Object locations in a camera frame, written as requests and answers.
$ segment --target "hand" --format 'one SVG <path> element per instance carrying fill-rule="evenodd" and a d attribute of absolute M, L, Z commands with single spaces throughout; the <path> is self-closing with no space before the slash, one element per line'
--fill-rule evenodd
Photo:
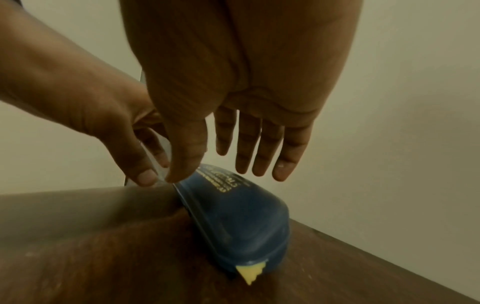
<path fill-rule="evenodd" d="M 186 178 L 207 147 L 229 149 L 239 110 L 236 169 L 285 180 L 299 162 L 347 58 L 361 1 L 120 0 L 130 45 L 145 70 L 172 145 L 167 180 Z"/>
<path fill-rule="evenodd" d="M 99 61 L 8 1 L 0 2 L 0 97 L 34 115 L 100 139 L 141 186 L 169 161 L 154 131 L 166 136 L 147 89 Z"/>

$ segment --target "wooden table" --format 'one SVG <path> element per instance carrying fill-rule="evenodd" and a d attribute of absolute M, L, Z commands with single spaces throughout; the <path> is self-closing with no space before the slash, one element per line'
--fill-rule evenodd
<path fill-rule="evenodd" d="M 170 186 L 0 196 L 0 303 L 477 301 L 298 222 L 247 286 L 210 260 Z"/>

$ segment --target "blue plastic case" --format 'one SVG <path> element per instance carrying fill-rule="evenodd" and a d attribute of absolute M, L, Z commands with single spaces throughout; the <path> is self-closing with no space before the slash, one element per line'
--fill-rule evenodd
<path fill-rule="evenodd" d="M 227 271 L 266 261 L 275 269 L 290 238 L 289 209 L 270 192 L 215 166 L 175 184 L 215 260 Z"/>

